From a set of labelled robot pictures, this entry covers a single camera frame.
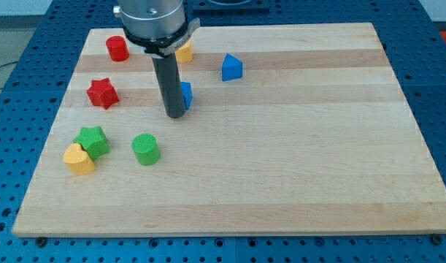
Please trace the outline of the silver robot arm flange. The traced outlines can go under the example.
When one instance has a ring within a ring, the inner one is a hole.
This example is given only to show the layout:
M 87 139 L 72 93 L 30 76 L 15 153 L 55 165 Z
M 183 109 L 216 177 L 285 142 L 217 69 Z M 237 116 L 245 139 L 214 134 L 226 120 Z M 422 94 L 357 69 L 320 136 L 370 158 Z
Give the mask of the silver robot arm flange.
M 187 18 L 183 0 L 118 0 L 113 13 L 126 38 L 155 58 L 175 53 L 201 25 Z

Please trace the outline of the yellow block behind arm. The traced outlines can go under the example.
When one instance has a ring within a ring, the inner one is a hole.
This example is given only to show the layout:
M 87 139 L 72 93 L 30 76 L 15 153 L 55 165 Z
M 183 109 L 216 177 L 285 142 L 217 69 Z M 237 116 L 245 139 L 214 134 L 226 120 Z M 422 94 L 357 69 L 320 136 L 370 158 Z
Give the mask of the yellow block behind arm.
M 175 55 L 179 64 L 191 62 L 193 60 L 192 41 L 188 40 L 180 49 L 176 51 Z

